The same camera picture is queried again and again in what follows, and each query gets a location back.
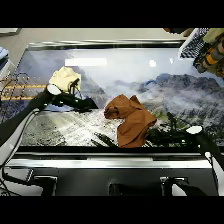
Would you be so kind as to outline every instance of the orange patterned cloth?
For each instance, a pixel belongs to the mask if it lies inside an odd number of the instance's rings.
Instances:
[[[135,95],[130,100],[123,94],[114,98],[106,106],[104,116],[107,119],[125,119],[117,129],[118,146],[123,148],[143,146],[149,127],[157,121]]]

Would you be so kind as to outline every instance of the yellow cloth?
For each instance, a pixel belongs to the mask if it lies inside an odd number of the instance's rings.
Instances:
[[[217,37],[224,33],[224,28],[210,28],[204,36],[203,41],[208,44],[213,44],[217,41]]]
[[[68,93],[70,85],[79,78],[77,89],[81,88],[81,75],[73,71],[72,68],[62,67],[55,71],[49,81],[50,84],[56,85],[62,91]]]

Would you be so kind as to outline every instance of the crumpled brown cloth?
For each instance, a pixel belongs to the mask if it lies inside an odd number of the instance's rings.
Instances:
[[[117,128],[118,146],[123,148],[143,146],[148,128],[157,121],[135,95],[130,100],[123,94],[114,98],[106,106],[104,116],[107,119],[125,118]]]

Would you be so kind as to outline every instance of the floor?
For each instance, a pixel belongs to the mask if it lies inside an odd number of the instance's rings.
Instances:
[[[0,37],[0,46],[9,50],[17,65],[29,43],[74,40],[185,39],[162,28],[22,28],[15,36]]]

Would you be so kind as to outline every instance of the white wall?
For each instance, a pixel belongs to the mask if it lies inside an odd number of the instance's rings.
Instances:
[[[0,33],[16,32],[18,28],[0,28]]]

